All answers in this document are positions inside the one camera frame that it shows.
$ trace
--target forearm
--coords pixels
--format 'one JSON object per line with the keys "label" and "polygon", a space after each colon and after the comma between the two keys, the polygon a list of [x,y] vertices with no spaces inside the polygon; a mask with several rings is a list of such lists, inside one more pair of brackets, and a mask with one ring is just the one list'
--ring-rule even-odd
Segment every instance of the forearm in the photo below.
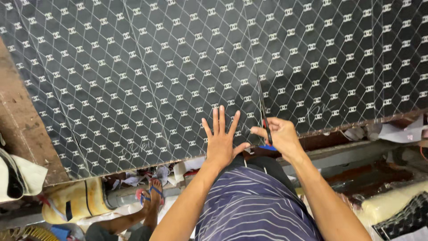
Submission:
{"label": "forearm", "polygon": [[325,240],[372,240],[352,210],[336,195],[303,152],[292,162]]}
{"label": "forearm", "polygon": [[199,219],[206,196],[220,170],[205,165],[168,210],[150,238],[151,241],[187,241]]}

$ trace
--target right hand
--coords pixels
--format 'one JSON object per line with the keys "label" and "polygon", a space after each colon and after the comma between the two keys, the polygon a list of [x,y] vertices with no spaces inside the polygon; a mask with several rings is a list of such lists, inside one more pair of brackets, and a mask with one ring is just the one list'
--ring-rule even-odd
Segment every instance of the right hand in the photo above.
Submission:
{"label": "right hand", "polygon": [[[300,145],[296,130],[291,121],[268,117],[270,135],[273,146],[282,154],[282,157],[291,164],[306,160],[306,153]],[[268,144],[268,133],[261,127],[252,127],[251,133],[264,137]]]}

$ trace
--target black strap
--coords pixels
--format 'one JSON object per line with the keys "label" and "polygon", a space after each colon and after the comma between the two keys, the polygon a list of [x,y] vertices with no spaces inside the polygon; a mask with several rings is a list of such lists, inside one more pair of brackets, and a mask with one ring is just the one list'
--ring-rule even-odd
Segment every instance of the black strap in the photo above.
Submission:
{"label": "black strap", "polygon": [[73,218],[73,214],[71,213],[71,201],[65,203],[65,217],[67,218],[67,222]]}
{"label": "black strap", "polygon": [[91,217],[93,217],[91,210],[89,209],[89,204],[88,204],[88,185],[86,184],[86,180],[85,180],[85,194],[86,194],[86,208],[88,209],[88,212],[91,215]]}

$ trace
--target flip-flop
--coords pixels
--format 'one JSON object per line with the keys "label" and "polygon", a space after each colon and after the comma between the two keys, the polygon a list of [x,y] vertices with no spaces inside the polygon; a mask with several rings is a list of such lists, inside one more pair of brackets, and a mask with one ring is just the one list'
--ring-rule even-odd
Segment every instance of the flip-flop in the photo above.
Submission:
{"label": "flip-flop", "polygon": [[151,201],[150,198],[147,198],[143,195],[143,188],[137,189],[137,191],[135,192],[135,198],[140,202],[141,206],[143,205],[143,199],[147,200],[147,201]]}
{"label": "flip-flop", "polygon": [[152,189],[155,190],[157,193],[159,193],[159,195],[161,197],[160,204],[163,205],[165,203],[165,198],[163,197],[163,193],[161,191],[159,191],[159,189],[157,189],[156,187],[154,187],[152,185],[149,189],[149,194],[152,192]]}

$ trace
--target navy blue striped shirt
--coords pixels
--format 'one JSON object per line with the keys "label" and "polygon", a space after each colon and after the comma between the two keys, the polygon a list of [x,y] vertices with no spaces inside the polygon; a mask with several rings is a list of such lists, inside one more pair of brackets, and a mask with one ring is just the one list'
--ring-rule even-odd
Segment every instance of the navy blue striped shirt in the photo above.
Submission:
{"label": "navy blue striped shirt", "polygon": [[196,241],[323,240],[287,187],[247,167],[225,172],[211,187],[195,234]]}

